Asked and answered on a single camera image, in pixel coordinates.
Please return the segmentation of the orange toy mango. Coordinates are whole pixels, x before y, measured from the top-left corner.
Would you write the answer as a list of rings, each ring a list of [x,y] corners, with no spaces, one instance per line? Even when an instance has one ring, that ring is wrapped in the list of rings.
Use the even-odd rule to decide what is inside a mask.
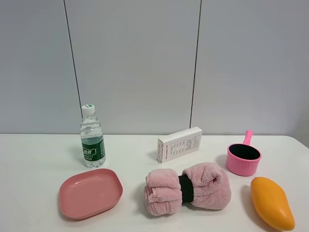
[[[256,177],[250,188],[254,208],[265,223],[281,231],[295,228],[286,194],[277,183],[266,177]]]

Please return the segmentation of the white cardboard box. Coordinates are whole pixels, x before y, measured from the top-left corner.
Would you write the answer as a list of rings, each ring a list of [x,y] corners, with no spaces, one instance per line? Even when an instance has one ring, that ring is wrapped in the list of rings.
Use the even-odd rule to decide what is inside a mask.
[[[194,127],[170,135],[161,136],[157,143],[157,160],[159,163],[179,158],[198,151],[202,129]]]

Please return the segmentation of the clear water bottle green label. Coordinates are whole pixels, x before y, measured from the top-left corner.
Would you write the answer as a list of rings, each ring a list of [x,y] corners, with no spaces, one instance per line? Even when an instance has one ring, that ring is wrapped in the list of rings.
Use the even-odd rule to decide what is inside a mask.
[[[86,167],[103,166],[106,160],[103,130],[93,104],[82,106],[80,136]]]

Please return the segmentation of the rolled pink towel black band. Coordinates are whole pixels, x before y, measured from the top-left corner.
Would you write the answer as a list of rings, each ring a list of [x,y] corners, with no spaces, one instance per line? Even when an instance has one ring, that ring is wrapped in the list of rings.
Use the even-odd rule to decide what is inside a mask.
[[[145,203],[153,216],[171,215],[184,203],[207,210],[222,210],[231,200],[229,179],[217,164],[204,162],[183,170],[156,169],[145,178]]]

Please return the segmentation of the pink toy saucepan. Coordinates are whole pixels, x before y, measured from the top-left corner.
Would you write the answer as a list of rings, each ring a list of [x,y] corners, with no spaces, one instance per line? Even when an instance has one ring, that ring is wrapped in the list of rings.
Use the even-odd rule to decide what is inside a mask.
[[[243,143],[232,144],[227,148],[226,167],[229,171],[240,176],[255,174],[261,153],[251,146],[253,132],[247,130]]]

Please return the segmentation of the pink plastic plate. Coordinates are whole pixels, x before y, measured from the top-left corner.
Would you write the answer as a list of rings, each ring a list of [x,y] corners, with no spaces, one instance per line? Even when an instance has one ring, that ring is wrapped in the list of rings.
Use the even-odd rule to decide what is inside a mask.
[[[112,209],[123,194],[123,186],[110,169],[96,169],[74,175],[59,189],[61,213],[73,220],[92,217]]]

